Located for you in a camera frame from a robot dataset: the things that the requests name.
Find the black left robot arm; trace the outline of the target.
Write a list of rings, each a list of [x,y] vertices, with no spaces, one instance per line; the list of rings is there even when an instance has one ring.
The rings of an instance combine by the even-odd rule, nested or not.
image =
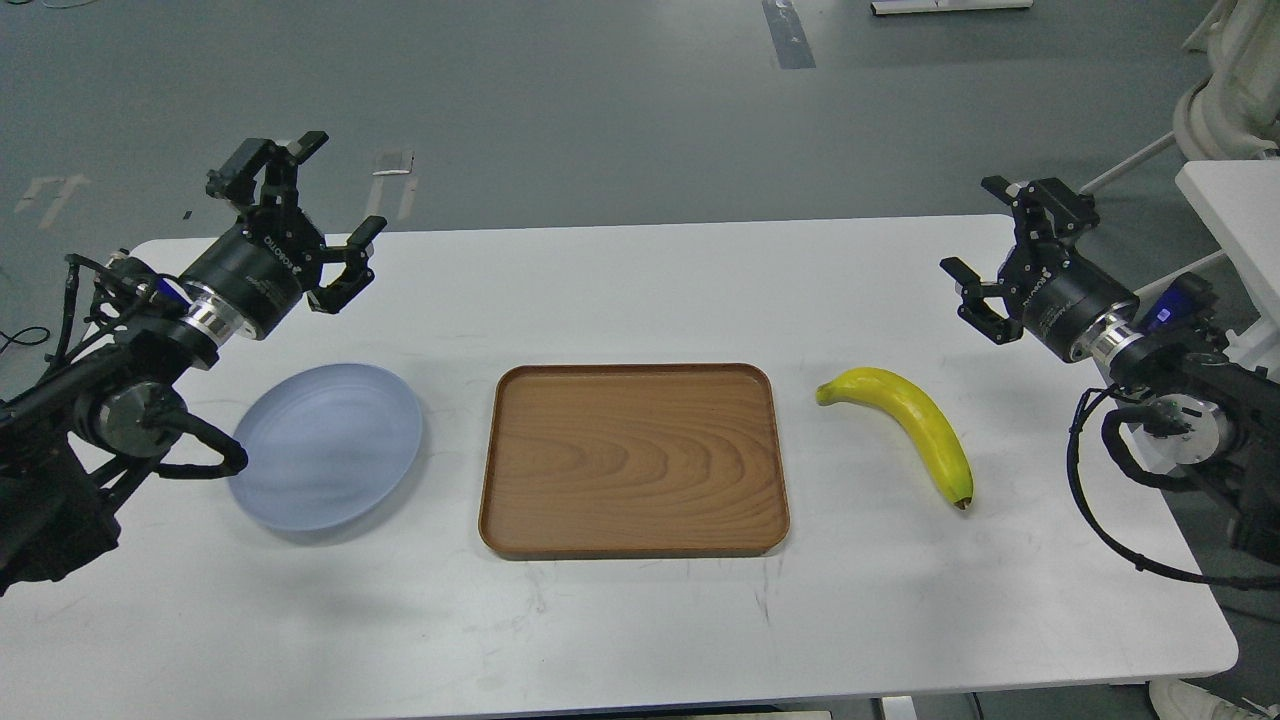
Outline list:
[[[221,479],[243,446],[177,392],[234,334],[264,340],[300,302],[339,313],[372,283],[367,217],[338,246],[300,206],[300,168],[328,141],[247,138],[207,176],[234,224],[179,275],[127,251],[67,256],[58,345],[38,380],[3,404],[1,587],[59,582],[118,547],[116,512],[148,477]]]

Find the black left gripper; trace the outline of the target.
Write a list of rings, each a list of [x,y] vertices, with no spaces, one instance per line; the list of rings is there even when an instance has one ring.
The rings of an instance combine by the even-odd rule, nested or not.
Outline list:
[[[316,231],[300,206],[298,170],[328,141],[324,131],[285,145],[247,138],[207,173],[206,195],[229,204],[237,225],[191,263],[180,287],[192,301],[186,320],[214,341],[265,340],[306,292],[312,311],[335,315],[372,283],[369,261],[384,217],[366,217],[342,246],[321,241],[308,251],[293,237]],[[340,264],[340,274],[320,286],[328,264]]]

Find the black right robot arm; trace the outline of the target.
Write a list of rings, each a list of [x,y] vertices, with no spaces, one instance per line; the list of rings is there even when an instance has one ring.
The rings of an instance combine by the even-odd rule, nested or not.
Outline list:
[[[1083,489],[1082,436],[1094,410],[1112,400],[1100,437],[1123,475],[1153,489],[1211,497],[1228,512],[1234,550],[1277,562],[1277,383],[1262,366],[1228,356],[1226,337],[1213,324],[1211,284],[1187,272],[1139,314],[1137,295],[1076,249],[1100,224],[1091,195],[1056,178],[988,176],[980,183],[1010,210],[1014,245],[992,281],[959,258],[940,265],[955,281],[957,315],[991,342],[1032,334],[1062,363],[1089,359],[1100,366],[1105,387],[1082,393],[1068,430],[1068,486],[1085,524],[1138,571],[1275,591],[1275,575],[1204,575],[1138,553],[1102,528]]]

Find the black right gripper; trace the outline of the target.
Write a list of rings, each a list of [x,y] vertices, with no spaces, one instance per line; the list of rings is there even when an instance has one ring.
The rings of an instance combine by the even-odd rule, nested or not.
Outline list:
[[[940,268],[955,282],[957,315],[996,345],[1030,332],[1064,363],[1085,356],[1082,337],[1098,318],[1132,319],[1138,296],[1108,273],[1076,255],[1082,234],[1100,224],[1094,197],[1059,178],[1014,182],[987,176],[980,187],[1012,214],[1014,246],[996,281],[983,281],[960,258]]]

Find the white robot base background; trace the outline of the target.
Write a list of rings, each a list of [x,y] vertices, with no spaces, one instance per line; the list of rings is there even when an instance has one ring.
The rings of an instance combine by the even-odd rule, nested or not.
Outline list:
[[[1184,41],[1210,74],[1175,104],[1172,128],[1079,188],[1093,193],[1170,147],[1192,161],[1277,156],[1279,3],[1216,1]]]

